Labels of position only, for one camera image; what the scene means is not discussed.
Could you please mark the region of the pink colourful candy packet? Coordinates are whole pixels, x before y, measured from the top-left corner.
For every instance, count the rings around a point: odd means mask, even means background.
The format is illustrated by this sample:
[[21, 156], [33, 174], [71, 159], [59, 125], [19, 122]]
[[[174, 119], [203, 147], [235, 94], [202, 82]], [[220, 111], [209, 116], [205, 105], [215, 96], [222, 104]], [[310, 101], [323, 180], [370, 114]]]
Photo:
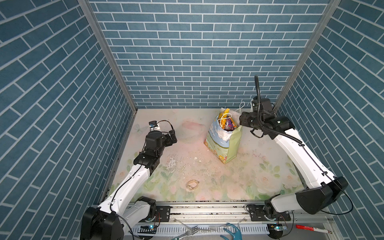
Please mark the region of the pink colourful candy packet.
[[221, 119], [221, 127], [223, 130], [232, 132], [237, 128], [237, 124], [232, 118]]

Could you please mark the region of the floral paper gift bag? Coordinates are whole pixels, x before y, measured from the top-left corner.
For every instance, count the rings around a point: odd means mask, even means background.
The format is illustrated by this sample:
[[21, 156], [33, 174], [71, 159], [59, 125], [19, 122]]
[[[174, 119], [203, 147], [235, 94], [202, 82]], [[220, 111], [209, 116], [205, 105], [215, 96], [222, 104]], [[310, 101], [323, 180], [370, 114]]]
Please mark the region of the floral paper gift bag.
[[243, 127], [240, 125], [240, 115], [244, 106], [245, 102], [242, 102], [238, 109], [230, 109], [232, 119], [237, 124], [237, 128], [232, 132], [225, 131], [219, 126], [218, 116], [225, 110], [224, 108], [220, 109], [210, 126], [206, 139], [204, 140], [206, 147], [208, 147], [208, 149], [214, 153], [223, 164], [229, 163], [237, 156], [243, 130]]

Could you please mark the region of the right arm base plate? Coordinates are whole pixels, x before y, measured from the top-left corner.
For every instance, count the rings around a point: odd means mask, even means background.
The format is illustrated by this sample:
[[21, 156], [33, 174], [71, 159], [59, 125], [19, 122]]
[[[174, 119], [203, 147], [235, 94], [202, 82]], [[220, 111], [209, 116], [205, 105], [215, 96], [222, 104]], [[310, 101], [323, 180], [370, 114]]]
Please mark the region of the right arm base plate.
[[285, 220], [288, 222], [291, 220], [289, 212], [278, 213], [265, 205], [249, 204], [246, 205], [245, 209], [249, 213], [252, 222], [273, 222], [277, 220]]

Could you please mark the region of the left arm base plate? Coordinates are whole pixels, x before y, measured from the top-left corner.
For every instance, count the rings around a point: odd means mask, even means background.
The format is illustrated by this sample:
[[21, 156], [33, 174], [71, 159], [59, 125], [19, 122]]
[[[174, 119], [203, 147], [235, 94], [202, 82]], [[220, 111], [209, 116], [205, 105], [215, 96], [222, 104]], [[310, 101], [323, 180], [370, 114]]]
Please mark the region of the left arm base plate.
[[140, 220], [140, 223], [153, 223], [154, 221], [158, 222], [169, 222], [171, 215], [171, 206], [156, 206], [156, 211], [154, 215], [149, 216], [146, 219]]

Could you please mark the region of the yellow snack packet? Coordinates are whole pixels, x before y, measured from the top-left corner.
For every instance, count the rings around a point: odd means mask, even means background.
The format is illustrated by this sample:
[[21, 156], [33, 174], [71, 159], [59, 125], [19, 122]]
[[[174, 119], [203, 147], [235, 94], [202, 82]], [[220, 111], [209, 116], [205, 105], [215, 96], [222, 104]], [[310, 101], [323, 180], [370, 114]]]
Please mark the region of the yellow snack packet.
[[224, 129], [226, 124], [227, 124], [227, 121], [231, 121], [232, 120], [232, 114], [230, 113], [230, 109], [225, 109], [223, 110], [219, 116], [218, 116], [218, 123], [219, 123], [219, 126]]

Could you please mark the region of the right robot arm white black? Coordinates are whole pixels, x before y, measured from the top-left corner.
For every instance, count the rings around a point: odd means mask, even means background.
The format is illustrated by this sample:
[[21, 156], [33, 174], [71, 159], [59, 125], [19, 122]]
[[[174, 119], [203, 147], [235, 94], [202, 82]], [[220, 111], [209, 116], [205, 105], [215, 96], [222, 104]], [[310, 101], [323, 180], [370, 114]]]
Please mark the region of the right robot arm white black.
[[276, 218], [278, 214], [302, 210], [314, 215], [333, 204], [348, 187], [344, 177], [337, 177], [328, 170], [303, 142], [298, 130], [286, 116], [277, 116], [269, 99], [254, 97], [252, 111], [243, 112], [240, 124], [261, 130], [263, 136], [269, 136], [292, 160], [300, 174], [305, 188], [289, 195], [276, 195], [265, 201], [264, 212], [267, 218]]

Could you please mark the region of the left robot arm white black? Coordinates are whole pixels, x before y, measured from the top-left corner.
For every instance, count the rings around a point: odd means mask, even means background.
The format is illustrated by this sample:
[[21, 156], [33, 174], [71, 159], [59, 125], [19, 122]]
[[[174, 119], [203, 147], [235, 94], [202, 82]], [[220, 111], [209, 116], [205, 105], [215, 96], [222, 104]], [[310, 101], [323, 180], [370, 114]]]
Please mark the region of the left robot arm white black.
[[154, 199], [140, 197], [133, 207], [128, 205], [159, 165], [164, 149], [175, 143], [175, 130], [161, 132], [152, 129], [147, 134], [144, 150], [134, 159], [134, 165], [123, 182], [106, 200], [97, 207], [89, 207], [83, 214], [82, 240], [122, 240], [138, 222], [155, 217]]

